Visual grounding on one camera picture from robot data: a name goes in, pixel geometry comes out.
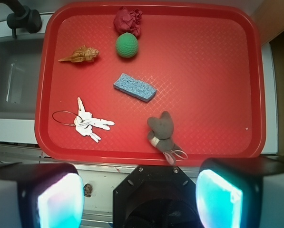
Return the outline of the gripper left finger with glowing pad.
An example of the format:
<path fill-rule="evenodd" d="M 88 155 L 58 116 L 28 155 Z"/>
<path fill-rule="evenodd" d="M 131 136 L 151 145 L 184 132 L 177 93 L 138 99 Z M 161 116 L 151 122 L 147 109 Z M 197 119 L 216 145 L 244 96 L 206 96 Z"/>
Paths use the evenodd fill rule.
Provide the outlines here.
<path fill-rule="evenodd" d="M 83 180 L 68 163 L 0 163 L 0 228 L 78 228 Z"/>

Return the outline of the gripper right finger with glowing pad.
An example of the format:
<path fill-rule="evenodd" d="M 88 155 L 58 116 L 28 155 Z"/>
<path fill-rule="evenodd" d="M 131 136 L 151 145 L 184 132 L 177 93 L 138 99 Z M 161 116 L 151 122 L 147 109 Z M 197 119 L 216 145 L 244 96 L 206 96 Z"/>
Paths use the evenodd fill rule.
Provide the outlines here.
<path fill-rule="evenodd" d="M 284 228 L 284 157 L 205 160 L 196 205 L 205 228 Z"/>

